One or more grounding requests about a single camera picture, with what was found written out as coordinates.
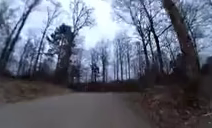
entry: overcast sky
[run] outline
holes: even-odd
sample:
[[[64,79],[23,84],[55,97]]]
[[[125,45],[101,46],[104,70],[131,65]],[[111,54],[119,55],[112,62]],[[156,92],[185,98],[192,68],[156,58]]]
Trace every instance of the overcast sky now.
[[[62,10],[69,12],[70,0],[58,1],[62,4]],[[84,46],[88,49],[93,47],[96,42],[101,39],[113,39],[114,35],[119,31],[119,29],[121,29],[121,27],[119,27],[119,25],[113,21],[110,1],[84,0],[84,2],[95,9],[93,16],[96,19],[96,25],[94,27],[85,28],[80,33],[81,35],[85,36]],[[26,29],[24,29],[25,34],[28,34],[29,29],[33,29],[35,31],[43,28],[43,21],[46,19],[47,15],[47,6],[49,6],[49,4],[44,0],[39,8],[32,13],[28,19]],[[62,13],[61,16],[57,18],[56,23],[57,26],[61,23],[69,24],[69,18],[66,14]]]

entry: fallen leaves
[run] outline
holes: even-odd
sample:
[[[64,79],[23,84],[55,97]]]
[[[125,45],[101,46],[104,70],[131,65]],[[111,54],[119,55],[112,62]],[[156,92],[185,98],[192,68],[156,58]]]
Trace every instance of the fallen leaves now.
[[[208,107],[185,106],[183,95],[178,87],[154,87],[144,92],[142,105],[158,128],[195,128],[200,117],[210,115]]]

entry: paved road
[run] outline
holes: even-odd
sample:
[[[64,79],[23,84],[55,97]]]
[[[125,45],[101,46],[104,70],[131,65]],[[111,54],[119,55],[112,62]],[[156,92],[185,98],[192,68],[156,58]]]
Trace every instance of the paved road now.
[[[120,94],[74,93],[2,106],[0,128],[150,128],[136,110]]]

